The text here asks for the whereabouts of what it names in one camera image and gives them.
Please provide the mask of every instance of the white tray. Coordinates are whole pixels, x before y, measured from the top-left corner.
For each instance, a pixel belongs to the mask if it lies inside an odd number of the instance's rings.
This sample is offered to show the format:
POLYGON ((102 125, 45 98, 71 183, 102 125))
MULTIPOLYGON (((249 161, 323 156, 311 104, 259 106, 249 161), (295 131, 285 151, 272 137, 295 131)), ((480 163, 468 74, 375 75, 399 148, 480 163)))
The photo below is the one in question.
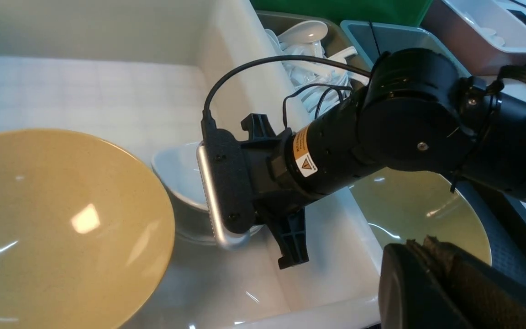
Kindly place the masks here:
MULTIPOLYGON (((203 100, 219 77, 273 53, 248 0, 0 0, 0 131, 91 133, 149 165, 158 150, 201 140, 203 100)), ((240 121, 264 113, 279 133, 292 91, 280 64, 250 69, 217 94, 215 119, 245 139, 240 121)), ((299 100, 288 114, 296 130, 309 120, 299 100)), ((378 322, 382 250, 350 192, 307 213, 310 261, 283 271, 267 232, 238 252, 176 241, 162 283, 123 327, 378 322)))

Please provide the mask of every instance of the yellow bowl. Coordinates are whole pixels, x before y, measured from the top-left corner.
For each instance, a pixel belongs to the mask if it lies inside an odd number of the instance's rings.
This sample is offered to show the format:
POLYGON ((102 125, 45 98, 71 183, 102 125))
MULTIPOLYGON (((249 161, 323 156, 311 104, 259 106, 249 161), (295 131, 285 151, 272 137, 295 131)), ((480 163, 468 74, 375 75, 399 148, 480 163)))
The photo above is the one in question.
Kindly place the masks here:
POLYGON ((102 139, 0 134, 0 328, 115 328, 149 298, 174 247, 161 183, 102 139))
POLYGON ((423 242, 426 235, 451 242, 491 264, 490 244, 468 202, 442 176, 383 169, 351 186, 350 191, 381 246, 423 242))

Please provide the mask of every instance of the screw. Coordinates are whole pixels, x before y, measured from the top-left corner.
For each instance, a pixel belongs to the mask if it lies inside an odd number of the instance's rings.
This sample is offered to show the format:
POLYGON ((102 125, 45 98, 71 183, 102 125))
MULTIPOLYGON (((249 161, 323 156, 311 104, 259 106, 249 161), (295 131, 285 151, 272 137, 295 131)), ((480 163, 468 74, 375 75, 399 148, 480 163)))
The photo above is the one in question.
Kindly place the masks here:
POLYGON ((420 151, 427 151, 427 149, 429 149, 430 146, 424 142, 421 142, 419 144, 417 144, 417 149, 420 150, 420 151))
POLYGON ((228 215, 228 220, 230 220, 231 222, 236 222, 239 218, 241 218, 241 215, 236 212, 233 212, 232 214, 228 215))

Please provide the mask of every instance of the white plastic utensil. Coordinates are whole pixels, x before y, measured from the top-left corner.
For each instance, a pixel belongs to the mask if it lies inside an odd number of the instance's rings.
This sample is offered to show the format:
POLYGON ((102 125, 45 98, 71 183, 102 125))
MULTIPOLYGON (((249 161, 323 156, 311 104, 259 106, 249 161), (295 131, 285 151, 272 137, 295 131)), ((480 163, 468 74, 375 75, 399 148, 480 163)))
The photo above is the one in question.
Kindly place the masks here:
POLYGON ((323 21, 303 21, 281 33, 277 39, 288 44, 314 43, 324 39, 327 34, 328 25, 323 21))
POLYGON ((267 35, 269 35, 269 37, 273 39, 273 42, 275 42, 277 46, 279 46, 279 39, 277 39, 277 35, 275 34, 275 32, 269 29, 265 29, 265 33, 267 33, 267 35))
POLYGON ((275 39, 267 34, 267 37, 269 38, 269 41, 271 42, 271 46, 273 46, 273 50, 275 50, 275 54, 276 55, 285 55, 284 52, 281 50, 281 48, 279 47, 279 43, 277 43, 275 40, 277 39, 277 37, 275 37, 275 39))

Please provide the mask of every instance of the orange warning sticker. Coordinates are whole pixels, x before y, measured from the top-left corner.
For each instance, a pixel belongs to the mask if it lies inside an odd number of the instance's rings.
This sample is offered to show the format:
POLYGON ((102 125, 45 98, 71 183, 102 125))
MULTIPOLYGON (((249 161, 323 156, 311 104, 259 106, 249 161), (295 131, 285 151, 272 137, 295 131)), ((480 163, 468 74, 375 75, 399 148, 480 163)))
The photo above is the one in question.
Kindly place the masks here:
POLYGON ((303 177, 318 171, 307 148, 307 129, 308 127, 301 129, 294 137, 294 158, 303 177))
POLYGON ((309 169, 309 170, 311 170, 310 162, 309 162, 307 159, 303 160, 303 165, 301 165, 301 167, 302 167, 303 169, 309 169))
POLYGON ((309 126, 298 131, 294 137, 294 158, 299 159, 307 153, 307 129, 309 126))

